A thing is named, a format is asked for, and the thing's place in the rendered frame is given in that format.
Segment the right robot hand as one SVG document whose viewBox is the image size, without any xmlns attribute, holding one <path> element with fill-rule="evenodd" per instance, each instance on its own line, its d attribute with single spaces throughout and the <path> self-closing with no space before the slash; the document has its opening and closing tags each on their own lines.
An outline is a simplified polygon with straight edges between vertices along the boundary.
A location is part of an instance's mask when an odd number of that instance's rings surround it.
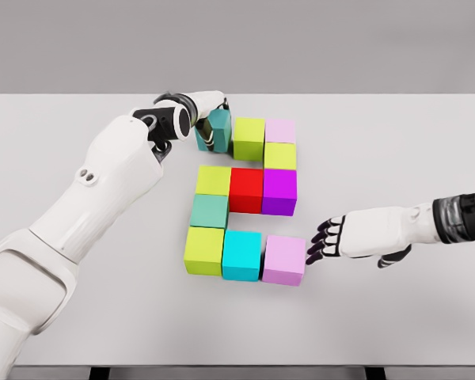
<svg viewBox="0 0 475 380">
<path fill-rule="evenodd" d="M 381 207 L 351 211 L 324 221 L 311 239 L 306 264 L 325 257 L 377 256 L 378 267 L 387 268 L 403 260 L 412 249 L 402 226 L 404 212 L 403 207 Z"/>
</svg>

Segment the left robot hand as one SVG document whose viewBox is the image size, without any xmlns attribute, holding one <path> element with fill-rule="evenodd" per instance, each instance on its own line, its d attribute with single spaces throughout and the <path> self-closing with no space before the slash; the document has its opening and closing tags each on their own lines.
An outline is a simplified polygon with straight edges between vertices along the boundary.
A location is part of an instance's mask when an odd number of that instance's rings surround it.
<svg viewBox="0 0 475 380">
<path fill-rule="evenodd" d="M 208 121 L 208 117 L 216 109 L 229 108 L 226 96 L 219 90 L 208 90 L 194 92 L 190 95 L 190 98 L 194 101 L 198 112 L 195 128 L 206 148 L 213 151 L 215 147 L 214 130 Z"/>
</svg>

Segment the dark teal cube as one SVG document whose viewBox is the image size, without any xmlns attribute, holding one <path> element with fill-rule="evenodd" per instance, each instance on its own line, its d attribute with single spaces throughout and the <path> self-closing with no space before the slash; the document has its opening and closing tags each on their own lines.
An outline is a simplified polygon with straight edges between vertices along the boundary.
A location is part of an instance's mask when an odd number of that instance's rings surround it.
<svg viewBox="0 0 475 380">
<path fill-rule="evenodd" d="M 195 129 L 199 150 L 215 153 L 228 151 L 232 135 L 231 114 L 228 109 L 213 110 L 207 118 L 196 123 Z"/>
</svg>

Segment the light pink cube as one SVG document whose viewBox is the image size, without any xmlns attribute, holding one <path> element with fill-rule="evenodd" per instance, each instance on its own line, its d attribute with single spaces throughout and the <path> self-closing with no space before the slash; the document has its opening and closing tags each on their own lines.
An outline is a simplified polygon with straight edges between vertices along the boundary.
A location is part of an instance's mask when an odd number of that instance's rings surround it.
<svg viewBox="0 0 475 380">
<path fill-rule="evenodd" d="M 306 240 L 268 235 L 262 281 L 298 287 L 305 273 Z"/>
<path fill-rule="evenodd" d="M 265 120 L 266 143 L 296 143 L 295 122 L 287 119 Z"/>
</svg>

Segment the lime green cube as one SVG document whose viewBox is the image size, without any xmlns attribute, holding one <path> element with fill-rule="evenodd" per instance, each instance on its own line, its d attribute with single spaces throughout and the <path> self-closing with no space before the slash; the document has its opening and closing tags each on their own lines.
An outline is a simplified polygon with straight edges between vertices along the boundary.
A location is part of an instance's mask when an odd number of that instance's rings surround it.
<svg viewBox="0 0 475 380">
<path fill-rule="evenodd" d="M 285 142 L 266 142 L 264 146 L 264 168 L 296 170 L 296 145 Z"/>
<path fill-rule="evenodd" d="M 199 167 L 196 194 L 228 196 L 231 168 L 228 166 L 201 165 Z"/>
<path fill-rule="evenodd" d="M 262 162 L 265 119 L 238 117 L 234 124 L 234 159 Z"/>
<path fill-rule="evenodd" d="M 188 274 L 222 275 L 222 249 L 225 230 L 190 226 L 184 250 L 184 265 Z"/>
</svg>

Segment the red cube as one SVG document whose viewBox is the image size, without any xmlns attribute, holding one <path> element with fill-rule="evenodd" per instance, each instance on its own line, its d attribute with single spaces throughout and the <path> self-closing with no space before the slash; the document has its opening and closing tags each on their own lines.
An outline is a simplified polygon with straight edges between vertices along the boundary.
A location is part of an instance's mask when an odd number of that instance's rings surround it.
<svg viewBox="0 0 475 380">
<path fill-rule="evenodd" d="M 230 212 L 260 214 L 262 210 L 264 171 L 233 167 L 230 176 Z"/>
</svg>

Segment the purple cube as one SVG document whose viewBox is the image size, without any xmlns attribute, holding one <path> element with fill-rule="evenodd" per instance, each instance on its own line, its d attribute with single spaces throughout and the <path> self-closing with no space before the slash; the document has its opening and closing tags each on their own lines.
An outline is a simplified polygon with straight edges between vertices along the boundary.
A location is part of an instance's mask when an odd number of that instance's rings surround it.
<svg viewBox="0 0 475 380">
<path fill-rule="evenodd" d="M 297 171 L 288 169 L 265 169 L 263 215 L 282 215 L 291 217 L 298 199 Z"/>
</svg>

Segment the mint green cube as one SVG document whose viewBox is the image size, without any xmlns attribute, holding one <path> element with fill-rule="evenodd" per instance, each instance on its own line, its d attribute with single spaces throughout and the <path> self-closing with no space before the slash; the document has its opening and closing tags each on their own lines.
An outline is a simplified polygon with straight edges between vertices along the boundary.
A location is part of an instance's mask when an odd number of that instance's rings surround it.
<svg viewBox="0 0 475 380">
<path fill-rule="evenodd" d="M 195 194 L 190 226 L 225 229 L 228 214 L 227 196 Z"/>
</svg>

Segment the cyan cube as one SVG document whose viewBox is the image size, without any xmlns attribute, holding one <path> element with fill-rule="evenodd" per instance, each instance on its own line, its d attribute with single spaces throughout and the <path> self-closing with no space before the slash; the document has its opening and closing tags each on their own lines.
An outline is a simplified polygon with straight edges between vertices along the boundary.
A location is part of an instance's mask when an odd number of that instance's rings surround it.
<svg viewBox="0 0 475 380">
<path fill-rule="evenodd" d="M 222 277 L 255 282 L 261 262 L 261 233 L 226 230 L 222 253 Z"/>
</svg>

